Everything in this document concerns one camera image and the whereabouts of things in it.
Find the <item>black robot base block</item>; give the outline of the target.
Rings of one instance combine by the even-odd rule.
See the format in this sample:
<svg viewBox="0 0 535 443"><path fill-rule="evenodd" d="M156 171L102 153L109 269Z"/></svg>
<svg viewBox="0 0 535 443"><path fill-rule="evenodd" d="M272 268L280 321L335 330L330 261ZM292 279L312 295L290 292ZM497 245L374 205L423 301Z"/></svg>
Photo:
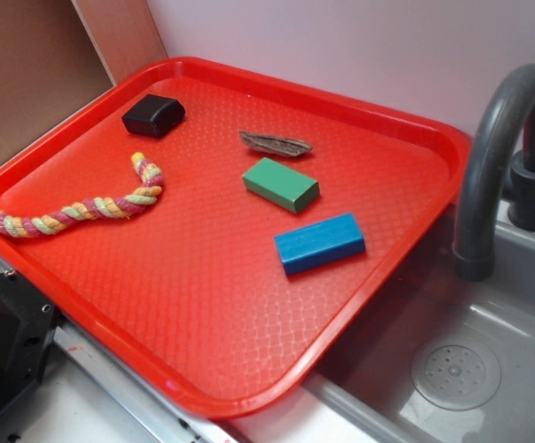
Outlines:
<svg viewBox="0 0 535 443"><path fill-rule="evenodd" d="M25 277L0 274L0 415L42 382L57 315Z"/></svg>

